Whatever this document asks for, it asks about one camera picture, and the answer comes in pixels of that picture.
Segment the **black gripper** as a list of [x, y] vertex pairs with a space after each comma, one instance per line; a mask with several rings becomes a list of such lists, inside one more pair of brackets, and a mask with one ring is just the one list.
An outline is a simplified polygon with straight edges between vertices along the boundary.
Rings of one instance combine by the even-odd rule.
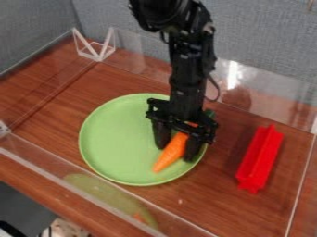
[[195, 82], [170, 79], [170, 97], [148, 98], [146, 117], [152, 123], [155, 145], [163, 149], [172, 130], [188, 134], [183, 160], [192, 162], [203, 143], [213, 143], [218, 123], [203, 110], [207, 79]]

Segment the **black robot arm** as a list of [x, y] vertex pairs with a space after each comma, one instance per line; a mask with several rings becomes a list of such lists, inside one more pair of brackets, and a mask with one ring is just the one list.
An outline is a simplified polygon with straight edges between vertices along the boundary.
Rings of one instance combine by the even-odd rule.
[[164, 148], [171, 132], [183, 132], [188, 136], [183, 160], [190, 162], [202, 146], [214, 142], [218, 129], [203, 110], [206, 88], [215, 82], [210, 76], [217, 62], [211, 16], [199, 0], [128, 0], [128, 8], [142, 29], [156, 32], [168, 44], [170, 98], [147, 100], [155, 144]]

